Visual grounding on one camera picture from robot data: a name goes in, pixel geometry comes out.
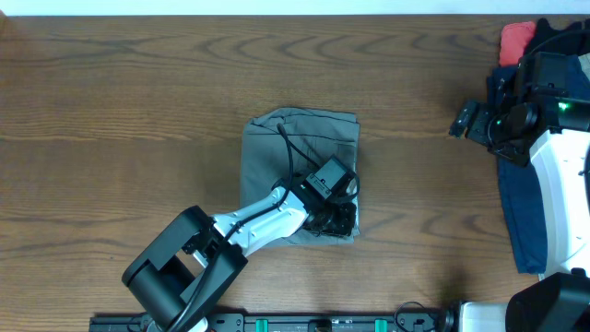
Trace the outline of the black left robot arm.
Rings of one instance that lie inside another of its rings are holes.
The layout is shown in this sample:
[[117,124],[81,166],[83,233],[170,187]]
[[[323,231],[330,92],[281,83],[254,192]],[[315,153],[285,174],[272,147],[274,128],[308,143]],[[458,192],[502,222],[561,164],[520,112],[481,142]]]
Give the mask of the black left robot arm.
[[299,230],[351,233],[359,177],[309,172],[279,181],[261,200],[234,212],[181,212],[130,264],[122,282],[161,331],[203,331],[207,315],[249,255]]

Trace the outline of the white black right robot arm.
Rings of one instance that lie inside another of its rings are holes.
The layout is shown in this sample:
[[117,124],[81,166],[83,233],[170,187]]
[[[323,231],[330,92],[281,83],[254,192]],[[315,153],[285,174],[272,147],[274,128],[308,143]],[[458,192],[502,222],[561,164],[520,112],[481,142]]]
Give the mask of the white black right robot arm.
[[447,331],[586,331],[589,328],[589,104],[536,95],[502,111],[468,101],[450,135],[533,166],[547,232],[547,263],[507,303],[464,302]]

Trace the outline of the grey shorts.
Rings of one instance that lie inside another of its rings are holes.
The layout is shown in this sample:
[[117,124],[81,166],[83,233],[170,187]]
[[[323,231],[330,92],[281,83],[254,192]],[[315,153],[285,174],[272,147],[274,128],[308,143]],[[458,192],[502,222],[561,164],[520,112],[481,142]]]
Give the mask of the grey shorts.
[[[241,205],[264,198],[280,179],[318,171],[336,155],[356,172],[360,123],[353,113],[307,108],[280,108],[251,119],[242,134]],[[299,230],[279,238],[270,247],[333,245],[354,242],[360,234],[359,199],[356,222],[350,236],[314,236]]]

